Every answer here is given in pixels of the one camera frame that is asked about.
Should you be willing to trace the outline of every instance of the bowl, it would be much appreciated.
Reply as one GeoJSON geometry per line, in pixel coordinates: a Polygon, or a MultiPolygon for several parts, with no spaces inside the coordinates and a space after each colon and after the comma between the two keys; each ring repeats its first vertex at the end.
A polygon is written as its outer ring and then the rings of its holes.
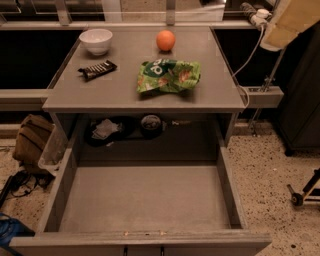
{"type": "Polygon", "coordinates": [[[112,32],[107,29],[90,29],[82,32],[79,39],[90,53],[103,55],[110,48],[112,36],[112,32]]]}

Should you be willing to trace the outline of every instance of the wrapper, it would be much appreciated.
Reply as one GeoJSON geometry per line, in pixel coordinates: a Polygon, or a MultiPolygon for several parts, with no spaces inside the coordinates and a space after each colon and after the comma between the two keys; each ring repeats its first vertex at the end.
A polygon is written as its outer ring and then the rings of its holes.
{"type": "Polygon", "coordinates": [[[116,69],[116,64],[112,63],[110,60],[106,60],[106,62],[97,65],[93,65],[86,68],[80,68],[78,69],[78,71],[83,74],[86,80],[91,80],[99,76],[108,74],[116,69]]]}
{"type": "Polygon", "coordinates": [[[200,63],[159,59],[140,66],[137,91],[179,93],[193,89],[200,80],[200,63]]]}

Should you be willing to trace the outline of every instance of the terrazzo floor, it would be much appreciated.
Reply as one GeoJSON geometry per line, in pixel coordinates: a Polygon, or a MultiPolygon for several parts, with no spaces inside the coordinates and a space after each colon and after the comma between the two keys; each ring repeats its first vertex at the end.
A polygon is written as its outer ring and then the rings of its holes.
{"type": "MultiPolygon", "coordinates": [[[[320,255],[320,203],[294,207],[287,188],[291,184],[302,192],[320,167],[320,152],[286,157],[272,124],[261,122],[256,127],[258,136],[254,137],[246,123],[237,123],[228,151],[249,229],[272,237],[272,244],[257,255],[320,255]]],[[[12,138],[0,139],[0,189],[17,170],[11,157],[14,145],[12,138]]],[[[50,186],[46,190],[37,187],[26,197],[8,195],[1,211],[35,230],[49,191],[50,186]]],[[[0,255],[9,254],[0,249],[0,255]]]]}

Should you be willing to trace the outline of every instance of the desk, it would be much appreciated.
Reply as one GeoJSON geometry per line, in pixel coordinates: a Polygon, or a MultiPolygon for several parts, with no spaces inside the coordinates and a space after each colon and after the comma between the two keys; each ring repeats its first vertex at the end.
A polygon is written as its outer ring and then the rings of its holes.
{"type": "Polygon", "coordinates": [[[77,47],[44,104],[72,134],[36,239],[14,238],[14,247],[32,256],[256,254],[270,236],[248,230],[217,120],[235,117],[244,104],[210,29],[170,27],[176,45],[167,54],[155,44],[161,27],[110,29],[108,54],[77,47]],[[118,69],[85,82],[77,70],[106,58],[118,69]],[[200,62],[199,84],[181,94],[139,95],[140,64],[159,58],[200,62]],[[153,140],[84,142],[91,119],[150,112],[192,122],[153,140]]]}

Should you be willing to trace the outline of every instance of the chip bag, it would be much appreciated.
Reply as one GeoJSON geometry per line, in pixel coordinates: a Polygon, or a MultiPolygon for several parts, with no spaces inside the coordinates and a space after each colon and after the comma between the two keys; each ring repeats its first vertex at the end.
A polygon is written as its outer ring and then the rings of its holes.
{"type": "Polygon", "coordinates": [[[157,90],[178,93],[193,89],[199,80],[198,62],[159,59],[141,64],[137,91],[142,93],[157,90]]]}

